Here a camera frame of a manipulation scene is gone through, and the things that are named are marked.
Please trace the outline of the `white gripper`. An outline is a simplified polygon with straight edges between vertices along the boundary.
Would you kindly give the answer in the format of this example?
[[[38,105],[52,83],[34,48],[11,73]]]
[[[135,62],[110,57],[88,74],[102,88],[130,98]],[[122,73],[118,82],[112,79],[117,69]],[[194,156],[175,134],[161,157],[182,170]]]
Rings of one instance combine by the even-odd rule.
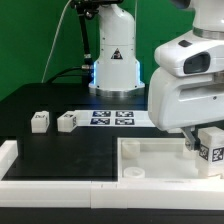
[[[200,149],[195,126],[224,119],[224,40],[189,31],[154,53],[148,113],[161,130],[182,128],[189,151]]]

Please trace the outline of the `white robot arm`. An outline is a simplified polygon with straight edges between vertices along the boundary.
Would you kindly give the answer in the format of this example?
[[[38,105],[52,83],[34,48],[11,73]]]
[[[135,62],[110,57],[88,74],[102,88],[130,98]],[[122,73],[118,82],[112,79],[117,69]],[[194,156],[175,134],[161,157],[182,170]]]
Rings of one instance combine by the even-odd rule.
[[[193,27],[156,48],[159,68],[150,80],[148,113],[158,129],[180,128],[194,146],[194,126],[224,120],[224,0],[171,2],[195,11]],[[101,52],[90,91],[122,97],[143,89],[133,18],[106,1],[99,14]]]

